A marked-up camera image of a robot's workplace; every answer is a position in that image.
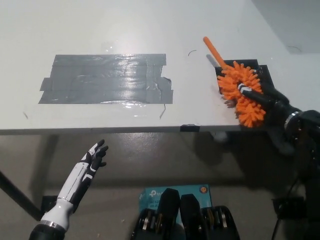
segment logo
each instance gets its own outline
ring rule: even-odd
[[[151,197],[153,197],[154,195],[156,195],[157,192],[155,190],[152,190],[151,193],[149,194]]]
[[[206,194],[208,192],[208,188],[206,186],[200,187],[199,190],[200,190],[200,193],[202,193],[202,194]]]

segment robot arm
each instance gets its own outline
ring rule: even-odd
[[[263,94],[239,84],[239,91],[266,110],[265,124],[280,127],[295,146],[298,176],[305,187],[308,226],[304,240],[320,239],[320,113],[301,111],[273,87],[261,86]]]
[[[96,143],[74,166],[65,181],[55,206],[42,217],[33,229],[29,240],[63,240],[69,228],[69,217],[73,214],[87,189],[89,188],[99,167],[104,167],[102,158],[108,146],[104,140]]]

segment concrete floor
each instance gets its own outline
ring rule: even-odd
[[[228,145],[208,133],[1,136],[0,169],[39,204],[43,194],[59,192],[74,164],[100,139],[109,145],[107,166],[71,217],[65,239],[128,239],[144,187],[201,183],[210,184],[214,205],[229,207],[241,239],[271,239],[271,199],[285,195],[294,171],[292,160],[279,156],[263,134],[234,134]],[[2,191],[0,202],[1,239],[28,239],[36,222]],[[276,239],[299,239],[300,228],[282,223]]]

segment blue box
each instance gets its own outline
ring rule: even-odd
[[[193,194],[200,204],[200,208],[212,207],[210,189],[208,184],[202,185],[184,185],[184,186],[157,186],[157,187],[147,187],[140,194],[139,197],[139,211],[143,209],[154,209],[157,210],[161,194],[167,189],[178,190],[180,197],[185,194]],[[181,221],[180,211],[176,217],[176,223],[182,226],[182,230],[179,232],[184,233],[183,225]],[[184,239],[182,234],[174,239]]]

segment orange microfiber duster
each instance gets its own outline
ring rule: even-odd
[[[217,77],[218,85],[226,100],[236,102],[235,112],[240,123],[249,128],[261,126],[266,112],[260,104],[243,96],[238,90],[238,85],[243,83],[247,87],[262,93],[260,79],[257,78],[258,75],[249,66],[245,67],[243,63],[238,64],[236,61],[233,61],[233,67],[227,65],[209,38],[205,36],[203,41],[223,69],[222,73],[225,76]]]

